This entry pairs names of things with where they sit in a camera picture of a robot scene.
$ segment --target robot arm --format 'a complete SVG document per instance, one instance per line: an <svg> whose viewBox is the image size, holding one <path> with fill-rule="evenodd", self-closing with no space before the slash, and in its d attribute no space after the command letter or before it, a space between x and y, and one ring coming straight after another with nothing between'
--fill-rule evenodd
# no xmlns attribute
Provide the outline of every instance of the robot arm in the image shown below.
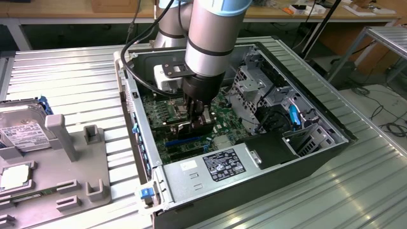
<svg viewBox="0 0 407 229"><path fill-rule="evenodd" d="M188 12L191 4L177 9L174 1L172 11L160 22L160 36L165 35L169 44L181 44L185 38L177 23L177 10ZM231 52L243 22L244 13L251 0L195 0L192 6L189 37L187 42L185 63L181 67L187 75L182 76L184 101L189 114L191 126L188 133L196 135L212 131L215 124L211 116L211 101L216 97L225 69L229 64Z"/></svg>

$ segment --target metal workbench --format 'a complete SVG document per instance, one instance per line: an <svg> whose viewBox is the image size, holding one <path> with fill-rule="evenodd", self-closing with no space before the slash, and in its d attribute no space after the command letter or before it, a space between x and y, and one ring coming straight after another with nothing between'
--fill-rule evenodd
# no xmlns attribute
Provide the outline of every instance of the metal workbench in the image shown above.
<svg viewBox="0 0 407 229"><path fill-rule="evenodd" d="M328 76L328 81L331 82L335 77L337 77L337 72L341 69L344 63L347 62L352 52L355 51L356 47L359 46L360 42L363 41L364 37L371 37L373 41L384 45L391 51L393 51L403 59L401 66L392 72L392 74L387 77L387 82L391 81L396 75L401 72L405 67L405 60L407 60L407 28L399 27L383 27L383 26L373 26L373 27L364 27L360 31L352 45L349 46L344 56L339 60L336 65L336 69L333 70L332 74Z"/></svg>
<svg viewBox="0 0 407 229"><path fill-rule="evenodd" d="M259 41L308 87L359 141L307 178L195 225L192 228L404 228L407 223L405 152L373 126L332 86L269 37ZM134 48L142 49L148 44ZM68 131L89 123L105 129L112 203L40 228L150 228L137 214L138 185L124 129L112 53L121 46L17 52L2 60L6 99L42 94Z"/></svg>

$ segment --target blue memory slot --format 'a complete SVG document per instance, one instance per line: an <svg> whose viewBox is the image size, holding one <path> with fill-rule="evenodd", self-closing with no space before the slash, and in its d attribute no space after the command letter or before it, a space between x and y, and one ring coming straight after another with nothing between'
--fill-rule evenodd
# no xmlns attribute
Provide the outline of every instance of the blue memory slot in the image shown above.
<svg viewBox="0 0 407 229"><path fill-rule="evenodd" d="M192 142L192 141L197 141L199 139L201 139L201 137L192 137L192 138L187 138L187 139L182 139L182 140L174 140L174 141L170 141L170 142L165 142L165 147L170 147L170 146L184 144L184 143L188 143L188 142Z"/></svg>

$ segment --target black cable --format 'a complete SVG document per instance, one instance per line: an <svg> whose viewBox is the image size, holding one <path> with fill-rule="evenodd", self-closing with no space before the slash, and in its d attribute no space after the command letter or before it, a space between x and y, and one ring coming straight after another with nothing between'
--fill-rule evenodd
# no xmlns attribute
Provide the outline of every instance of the black cable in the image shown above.
<svg viewBox="0 0 407 229"><path fill-rule="evenodd" d="M407 120L403 118L403 116L407 115L407 111L400 116L396 116L391 111L388 111L384 108L384 105L376 99L368 97L369 90L367 88L361 87L356 83L352 83L351 90L357 95L364 96L365 98L368 98L369 100L375 101L379 104L379 106L376 107L376 109L373 110L373 112L369 116L369 120L373 120L373 118L380 114L381 111L385 111L387 113L389 113L395 117L395 120L392 122L381 124L377 127L379 128L385 127L387 130L384 130L384 132L392 134L396 137L407 137L407 127L395 123L396 121L399 121L399 119L401 119L404 121L404 123L407 123Z"/></svg>
<svg viewBox="0 0 407 229"><path fill-rule="evenodd" d="M275 22L269 22L269 24L271 24L279 31L283 31L283 32L285 32L287 34L288 34L289 31L292 31L292 30L296 29L296 28L293 28L293 29L289 29L289 30L283 30L283 29L280 29L279 27L275 26L275 24L276 24Z"/></svg>
<svg viewBox="0 0 407 229"><path fill-rule="evenodd" d="M259 103L261 102L261 100L268 96L268 94L271 93L271 91L273 90L275 88L275 85L272 85L268 89L268 91L265 92L265 94L259 98L257 100L257 103L256 103L256 110L257 110L257 107L259 107Z"/></svg>
<svg viewBox="0 0 407 229"><path fill-rule="evenodd" d="M403 94L400 94L400 95L395 95L395 94L391 94L391 93L388 93L388 92L379 91L379 90L369 90L369 91L371 91L371 92L381 92L381 93L388 94L388 95L391 95L391 96L393 96L393 97L403 98L403 97L401 97L401 95L403 95Z"/></svg>
<svg viewBox="0 0 407 229"><path fill-rule="evenodd" d="M377 66L379 62L383 60L383 58L384 58L384 56L387 55L388 52L389 52L389 50L384 53L384 55L383 55L383 56L380 57L380 59L377 60L375 67L369 70L369 73L368 73L368 75L367 75L365 80L363 81L363 84L365 84L365 82L368 81L368 79L369 79L369 77L371 77L371 74L372 74L373 70L376 69L376 66Z"/></svg>
<svg viewBox="0 0 407 229"><path fill-rule="evenodd" d="M325 27L325 24L328 23L332 13L335 12L336 7L339 6L339 3L340 3L340 0L335 0L335 3L332 4L332 8L329 9L328 14L324 17L323 22L320 23L320 26L319 26L313 36L309 38L308 45L305 45L305 47L304 47L304 52L300 53L300 55L299 55L301 58L305 56L308 50L311 49L313 42L316 41L319 34L321 33L321 31Z"/></svg>
<svg viewBox="0 0 407 229"><path fill-rule="evenodd" d="M133 79L144 86L146 87L149 90L152 90L153 92L156 92L157 94L160 95L164 95L164 96L173 96L176 95L176 93L169 93L169 92L165 92L162 90L160 90L157 87L154 87L153 85L150 85L148 82L145 82L140 76L132 71L132 68L129 66L129 64L126 63L125 61L125 52L128 50L128 48L132 46L132 44L134 43L134 41L138 40L138 38L141 38L150 30L152 28L158 24L160 20L162 19L165 13L168 12L169 10L169 7L172 5L174 0L170 0L162 13L160 14L160 16L157 17L157 19L153 21L153 23L149 25L149 27L125 44L125 46L122 47L121 49L121 53L120 53L120 59L121 59L121 62L122 62L122 66L125 68L125 71L132 75Z"/></svg>
<svg viewBox="0 0 407 229"><path fill-rule="evenodd" d="M137 14L138 14L138 11L140 11L140 3L141 3L141 0L138 0L137 9L136 9L136 12L134 12L134 16L133 16L132 22L130 22L129 25L128 25L125 43L128 42L129 34L133 33L134 21L136 21Z"/></svg>
<svg viewBox="0 0 407 229"><path fill-rule="evenodd" d="M359 49L359 50L356 50L356 51L353 51L352 53L351 53L351 55L353 55L353 54L356 54L357 52L360 52L361 50L364 50L369 45L372 45L373 43L376 43L376 41L372 41L367 46L364 46L361 49Z"/></svg>
<svg viewBox="0 0 407 229"><path fill-rule="evenodd" d="M188 38L188 34L182 27L182 22L180 21L180 1L177 2L177 23L178 23L180 29L182 30L184 37Z"/></svg>
<svg viewBox="0 0 407 229"><path fill-rule="evenodd" d="M267 121L269 115L272 115L272 114L277 114L277 115L280 115L280 116L284 118L284 120L285 120L285 122L287 122L287 124L288 124L288 126L289 126L289 129L291 129L292 124L291 124L291 121L289 121L289 119L287 118L287 116L285 116L281 112L279 112L279 111L269 111L269 112L267 113L267 115L264 116L264 118L263 118L260 124L259 124L257 127L255 128L255 133L259 133L259 130L261 129L261 127L263 127L263 125L264 125L264 123L265 123L265 121Z"/></svg>
<svg viewBox="0 0 407 229"><path fill-rule="evenodd" d="M359 49L359 50L356 50L356 51L353 51L352 53L351 53L351 56L353 55L353 54L356 54L356 53L359 53L360 51L363 51L369 45L372 45L373 43L376 43L376 41L372 41L367 46L364 46L361 49ZM333 59L333 60L331 60L331 64L333 64L336 61L339 61L340 60L340 58L336 58L336 59Z"/></svg>
<svg viewBox="0 0 407 229"><path fill-rule="evenodd" d="M313 0L312 8L311 8L311 11L309 11L308 17L307 17L305 22L304 22L305 24L307 24L308 19L309 19L309 17L311 17L311 14L312 14L312 10L313 10L315 4L316 4L316 0ZM293 47L295 42L297 41L297 38L299 38L299 28L297 28L297 35L295 36L295 39L293 39L293 42L292 42L291 48Z"/></svg>

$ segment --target wooden table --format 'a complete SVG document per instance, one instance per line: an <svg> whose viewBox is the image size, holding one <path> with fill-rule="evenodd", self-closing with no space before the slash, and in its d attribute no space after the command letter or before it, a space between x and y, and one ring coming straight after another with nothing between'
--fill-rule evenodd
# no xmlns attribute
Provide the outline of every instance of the wooden table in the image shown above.
<svg viewBox="0 0 407 229"><path fill-rule="evenodd" d="M9 2L0 1L0 18L8 17L6 12L8 12L9 6L10 6Z"/></svg>
<svg viewBox="0 0 407 229"><path fill-rule="evenodd" d="M90 0L32 0L30 3L8 4L6 14L9 18L5 25L10 30L20 50L32 49L20 27L22 24L114 24L129 23L133 17L132 13L93 13ZM317 22L319 27L325 14L311 16L308 22ZM399 17L397 14L357 17L339 6L329 22L385 22L387 25L392 25ZM292 16L280 9L251 7L247 10L244 22L304 22L305 19L307 15ZM136 23L152 22L152 1L141 0Z"/></svg>

